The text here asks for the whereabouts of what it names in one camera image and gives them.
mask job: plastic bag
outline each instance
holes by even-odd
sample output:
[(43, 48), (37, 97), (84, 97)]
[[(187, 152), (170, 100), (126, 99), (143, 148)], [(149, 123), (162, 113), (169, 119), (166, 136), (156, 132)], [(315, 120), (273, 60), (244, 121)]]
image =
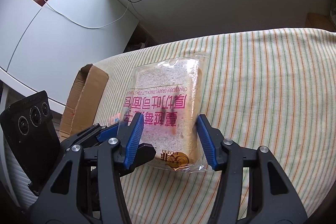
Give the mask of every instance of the plastic bag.
[(156, 150), (150, 166), (186, 173), (204, 171), (195, 123), (199, 115), (208, 56), (179, 57), (134, 68), (121, 119), (144, 116), (140, 143)]
[(106, 125), (109, 126), (113, 126), (114, 124), (116, 124), (117, 122), (120, 121), (120, 113), (117, 113), (116, 115), (110, 117), (107, 122)]

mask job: metal screw head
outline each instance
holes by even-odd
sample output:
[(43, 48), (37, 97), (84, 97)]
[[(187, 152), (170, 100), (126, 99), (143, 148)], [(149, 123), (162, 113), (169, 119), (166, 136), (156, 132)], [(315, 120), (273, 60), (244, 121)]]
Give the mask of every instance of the metal screw head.
[(77, 152), (77, 151), (79, 151), (80, 149), (81, 149), (81, 146), (78, 145), (78, 144), (75, 144), (73, 147), (71, 147), (71, 150), (72, 150), (73, 152)]
[(117, 138), (110, 138), (109, 139), (109, 144), (116, 144), (118, 142)]
[(260, 151), (263, 153), (267, 153), (269, 150), (266, 146), (260, 146)]
[(233, 144), (233, 140), (227, 138), (227, 139), (223, 140), (223, 143), (226, 144), (226, 145), (232, 145)]

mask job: blue gripper pad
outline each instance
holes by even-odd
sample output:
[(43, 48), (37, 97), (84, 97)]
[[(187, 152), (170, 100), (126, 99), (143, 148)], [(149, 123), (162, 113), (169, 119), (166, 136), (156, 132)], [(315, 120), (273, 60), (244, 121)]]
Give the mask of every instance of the blue gripper pad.
[(115, 138), (117, 136), (117, 132), (118, 132), (118, 125), (119, 125), (119, 123), (116, 123), (113, 126), (110, 126), (106, 129), (104, 129), (100, 133), (99, 137), (97, 137), (97, 140), (99, 142), (104, 142), (104, 141), (106, 141), (110, 138)]
[(212, 167), (212, 169), (215, 170), (218, 167), (218, 162), (216, 160), (215, 145), (211, 139), (211, 136), (209, 135), (209, 132), (202, 120), (201, 115), (199, 115), (197, 118), (197, 123), (196, 123), (197, 133), (201, 141), (207, 162)]
[(140, 117), (137, 120), (134, 129), (132, 131), (132, 134), (126, 145), (125, 160), (124, 160), (125, 169), (129, 169), (130, 165), (134, 161), (135, 154), (137, 153), (138, 145), (142, 135), (142, 131), (143, 131), (143, 115), (140, 114)]

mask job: white cable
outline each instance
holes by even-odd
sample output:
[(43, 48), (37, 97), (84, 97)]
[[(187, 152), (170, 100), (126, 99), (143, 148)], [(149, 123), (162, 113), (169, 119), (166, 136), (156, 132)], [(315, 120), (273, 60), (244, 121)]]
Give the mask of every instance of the white cable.
[(59, 15), (65, 17), (67, 20), (71, 21), (72, 23), (74, 23), (74, 24), (76, 24), (76, 25), (78, 25), (78, 26), (81, 26), (81, 27), (83, 27), (83, 28), (86, 28), (86, 29), (100, 29), (100, 28), (106, 27), (106, 26), (108, 26), (108, 25), (111, 25), (112, 23), (115, 23), (116, 21), (118, 21), (119, 19), (121, 19), (121, 18), (125, 15), (125, 13), (126, 13), (127, 10), (128, 10), (128, 6), (129, 6), (129, 1), (128, 1), (128, 2), (127, 2), (127, 8), (126, 8), (125, 12), (123, 13), (123, 15), (122, 15), (121, 17), (119, 17), (118, 19), (116, 19), (115, 21), (109, 23), (109, 24), (106, 24), (106, 25), (101, 26), (101, 27), (86, 27), (86, 26), (83, 26), (83, 25), (81, 25), (81, 24), (79, 24), (79, 23), (77, 23), (77, 22), (74, 22), (73, 20), (71, 20), (71, 19), (68, 18), (67, 16), (65, 16), (65, 15), (61, 14), (60, 12), (56, 11), (53, 7), (51, 7), (51, 6), (48, 4), (48, 2), (47, 2), (46, 0), (44, 0), (44, 1), (45, 1), (46, 5), (48, 5), (54, 12), (56, 12), (56, 13), (58, 13)]

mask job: bread slice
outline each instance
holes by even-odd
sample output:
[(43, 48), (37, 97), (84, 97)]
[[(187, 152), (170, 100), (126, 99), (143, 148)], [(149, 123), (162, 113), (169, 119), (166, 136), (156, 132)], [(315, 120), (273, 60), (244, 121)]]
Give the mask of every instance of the bread slice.
[(135, 68), (124, 106), (144, 115), (140, 143), (156, 148), (152, 166), (194, 165), (200, 158), (195, 122), (201, 106), (200, 60), (176, 58)]

